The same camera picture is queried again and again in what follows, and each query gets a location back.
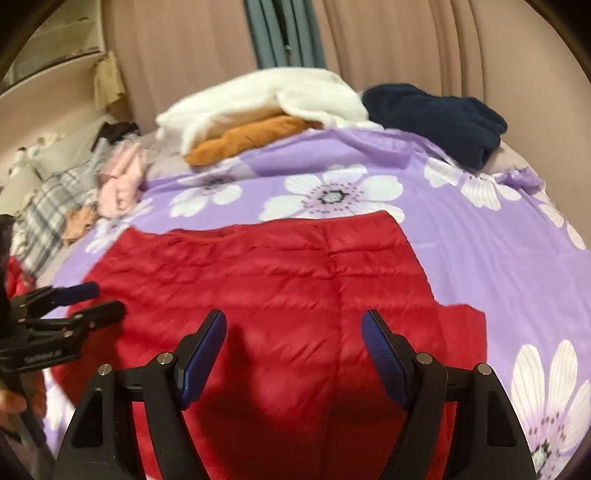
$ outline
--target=pink clothing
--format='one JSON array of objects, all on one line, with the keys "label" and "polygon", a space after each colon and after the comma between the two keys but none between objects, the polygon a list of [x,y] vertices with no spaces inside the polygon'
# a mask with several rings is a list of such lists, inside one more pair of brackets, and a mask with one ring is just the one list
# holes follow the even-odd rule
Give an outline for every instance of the pink clothing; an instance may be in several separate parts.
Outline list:
[{"label": "pink clothing", "polygon": [[115,150],[101,171],[97,211],[105,218],[127,215],[135,208],[144,179],[146,152],[137,142],[124,142]]}]

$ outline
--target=white towel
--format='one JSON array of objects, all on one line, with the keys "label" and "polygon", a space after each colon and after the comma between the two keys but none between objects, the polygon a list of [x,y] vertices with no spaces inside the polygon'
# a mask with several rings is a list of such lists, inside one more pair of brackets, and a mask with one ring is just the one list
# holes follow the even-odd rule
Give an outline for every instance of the white towel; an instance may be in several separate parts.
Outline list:
[{"label": "white towel", "polygon": [[225,131],[285,112],[326,128],[382,127],[368,120],[359,95],[325,69],[257,70],[175,103],[156,118],[157,138],[181,138],[181,154]]}]

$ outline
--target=teal curtain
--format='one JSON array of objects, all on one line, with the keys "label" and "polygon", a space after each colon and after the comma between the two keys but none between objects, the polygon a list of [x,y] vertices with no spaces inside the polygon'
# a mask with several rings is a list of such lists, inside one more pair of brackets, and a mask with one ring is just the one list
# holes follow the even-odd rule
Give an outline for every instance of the teal curtain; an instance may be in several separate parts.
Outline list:
[{"label": "teal curtain", "polygon": [[244,0],[258,66],[326,67],[311,0]]}]

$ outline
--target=plaid fabric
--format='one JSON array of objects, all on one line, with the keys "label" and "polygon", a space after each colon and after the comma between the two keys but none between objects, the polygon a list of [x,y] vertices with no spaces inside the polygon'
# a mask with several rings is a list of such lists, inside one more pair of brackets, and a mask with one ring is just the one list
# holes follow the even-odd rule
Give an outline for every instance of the plaid fabric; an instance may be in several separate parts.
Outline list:
[{"label": "plaid fabric", "polygon": [[12,254],[27,275],[37,278],[62,248],[67,213],[96,201],[98,172],[110,156],[111,146],[101,139],[86,162],[54,173],[37,190],[12,232]]}]

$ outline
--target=person's hand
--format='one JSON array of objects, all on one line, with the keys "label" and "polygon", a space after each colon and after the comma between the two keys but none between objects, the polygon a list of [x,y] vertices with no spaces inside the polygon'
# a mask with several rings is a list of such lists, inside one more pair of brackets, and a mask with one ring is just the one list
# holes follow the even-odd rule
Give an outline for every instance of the person's hand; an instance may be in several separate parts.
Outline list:
[{"label": "person's hand", "polygon": [[[43,374],[36,372],[33,379],[35,393],[31,398],[33,412],[41,418],[45,418],[47,412],[45,382]],[[27,409],[27,402],[24,398],[8,390],[0,390],[0,427],[12,430],[8,421],[8,415],[22,413]]]}]

